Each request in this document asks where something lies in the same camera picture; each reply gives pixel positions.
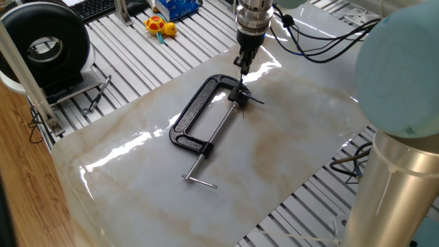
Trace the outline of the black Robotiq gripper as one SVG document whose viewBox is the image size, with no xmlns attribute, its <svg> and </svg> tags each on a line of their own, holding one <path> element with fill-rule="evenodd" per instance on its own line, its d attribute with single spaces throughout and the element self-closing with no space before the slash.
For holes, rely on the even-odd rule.
<svg viewBox="0 0 439 247">
<path fill-rule="evenodd" d="M 239 55 L 233 64 L 240 68 L 242 75 L 248 75 L 250 66 L 256 57 L 259 47 L 265 40 L 266 32 L 254 33 L 237 30 L 237 42 L 239 43 Z"/>
</svg>

